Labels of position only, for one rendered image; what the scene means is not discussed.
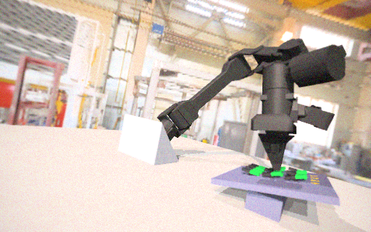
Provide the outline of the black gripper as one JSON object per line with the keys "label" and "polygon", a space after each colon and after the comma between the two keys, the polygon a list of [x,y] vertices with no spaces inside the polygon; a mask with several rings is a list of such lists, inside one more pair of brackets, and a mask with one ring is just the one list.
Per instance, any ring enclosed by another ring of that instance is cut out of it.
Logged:
{"label": "black gripper", "polygon": [[251,119],[253,131],[258,133],[273,170],[279,171],[283,161],[286,144],[297,134],[297,125],[289,117],[292,101],[295,101],[294,89],[274,88],[262,92],[262,113]]}

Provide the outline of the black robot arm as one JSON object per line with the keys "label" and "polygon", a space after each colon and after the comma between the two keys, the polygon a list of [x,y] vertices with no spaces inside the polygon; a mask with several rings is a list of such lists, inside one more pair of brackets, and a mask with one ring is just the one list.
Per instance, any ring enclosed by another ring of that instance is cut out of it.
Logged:
{"label": "black robot arm", "polygon": [[[251,69],[244,55],[253,55],[258,65]],[[242,49],[228,57],[221,73],[189,100],[179,101],[158,115],[169,140],[179,138],[199,115],[199,110],[230,82],[262,74],[262,91],[274,88],[294,89],[341,80],[345,76],[347,53],[343,45],[329,46],[309,52],[302,38],[291,38],[280,46],[259,46]],[[322,131],[328,131],[333,113],[322,107],[299,104],[299,97],[292,101],[290,118]],[[176,126],[177,127],[176,127]]]}

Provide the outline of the lavender switch panel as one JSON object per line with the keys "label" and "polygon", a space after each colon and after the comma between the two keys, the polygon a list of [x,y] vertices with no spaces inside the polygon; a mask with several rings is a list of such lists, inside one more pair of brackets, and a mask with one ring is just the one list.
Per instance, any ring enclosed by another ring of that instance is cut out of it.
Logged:
{"label": "lavender switch panel", "polygon": [[248,190],[244,208],[277,223],[287,197],[340,206],[326,175],[294,167],[277,171],[252,163],[211,178],[211,184]]}

